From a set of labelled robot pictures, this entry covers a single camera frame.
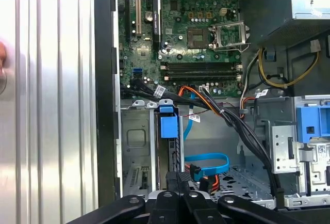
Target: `yellow wire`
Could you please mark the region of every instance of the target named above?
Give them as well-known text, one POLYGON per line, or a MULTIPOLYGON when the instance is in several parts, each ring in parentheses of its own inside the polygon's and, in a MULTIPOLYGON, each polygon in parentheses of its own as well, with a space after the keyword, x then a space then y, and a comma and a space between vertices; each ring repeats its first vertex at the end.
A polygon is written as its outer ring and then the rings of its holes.
POLYGON ((320 52, 317 52, 317 55, 316 55, 316 60, 315 62, 313 63, 313 65, 310 67, 310 69, 308 69, 305 73, 303 73, 302 75, 300 75, 297 79, 287 83, 287 84, 276 84, 274 82, 271 82, 267 79, 267 77, 265 76, 265 73, 263 71, 263 66, 262 66, 262 50, 259 51, 259 68, 260 68, 260 73, 261 73, 261 76, 262 78, 264 78, 264 80, 271 86, 274 86, 274 87, 281 87, 281 88, 287 88, 288 86, 292 86, 294 85, 295 83, 301 81, 304 77, 306 77, 310 72, 311 70, 315 67, 315 65, 318 63, 319 61, 319 57, 320 57, 320 52))

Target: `screw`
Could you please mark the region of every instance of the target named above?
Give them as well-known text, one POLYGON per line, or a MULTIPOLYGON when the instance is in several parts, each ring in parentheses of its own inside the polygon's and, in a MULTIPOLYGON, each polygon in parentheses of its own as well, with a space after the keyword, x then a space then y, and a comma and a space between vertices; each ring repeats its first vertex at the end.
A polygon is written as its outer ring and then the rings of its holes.
POLYGON ((165 197, 171 197, 172 194, 171 194, 170 192, 166 192, 166 193, 164 194, 164 196, 165 196, 165 197))
POLYGON ((191 193, 189 193, 189 195, 190 195, 191 197, 197 197, 197 196, 198 196, 198 194, 197 194, 196 192, 191 192, 191 193))
POLYGON ((130 200, 129 200, 129 203, 138 203, 139 202, 139 199, 137 199, 136 197, 132 197, 130 200))
POLYGON ((225 197, 225 202, 227 202, 227 203, 234 203, 234 200, 231 197, 225 197))

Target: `ram slot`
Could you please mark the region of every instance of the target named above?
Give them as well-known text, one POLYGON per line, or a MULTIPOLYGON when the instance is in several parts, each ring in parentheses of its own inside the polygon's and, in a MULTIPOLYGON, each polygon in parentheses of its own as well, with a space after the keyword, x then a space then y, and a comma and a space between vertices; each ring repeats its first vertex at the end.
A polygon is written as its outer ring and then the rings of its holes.
POLYGON ((136 34, 142 34, 142 19, 141 19, 141 0, 135 0, 136 9, 136 34))
POLYGON ((160 69, 171 72, 188 71, 236 71, 237 63, 227 62, 197 62, 197 63, 168 63, 162 62, 160 69))
POLYGON ((241 79, 241 75, 236 72, 194 72, 194 73, 173 73, 168 72, 164 76, 165 81, 236 81, 241 79))

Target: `gray metal panel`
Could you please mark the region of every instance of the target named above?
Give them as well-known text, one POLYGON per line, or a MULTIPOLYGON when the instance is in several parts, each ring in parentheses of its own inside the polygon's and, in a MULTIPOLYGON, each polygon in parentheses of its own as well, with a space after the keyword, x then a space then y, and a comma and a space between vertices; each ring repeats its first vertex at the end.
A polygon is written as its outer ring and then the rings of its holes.
POLYGON ((0 219, 66 223, 98 206, 94 0, 0 5, 0 219))

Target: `pcie slot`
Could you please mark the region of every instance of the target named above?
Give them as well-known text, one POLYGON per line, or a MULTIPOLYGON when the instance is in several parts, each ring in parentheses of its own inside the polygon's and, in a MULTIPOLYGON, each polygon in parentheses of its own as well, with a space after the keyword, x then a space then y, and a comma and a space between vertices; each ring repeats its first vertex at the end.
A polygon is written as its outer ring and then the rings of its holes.
POLYGON ((142 34, 141 0, 135 0, 136 9, 136 34, 142 34))
POLYGON ((129 0, 125 0, 125 39, 126 42, 130 40, 130 12, 129 12, 129 0))

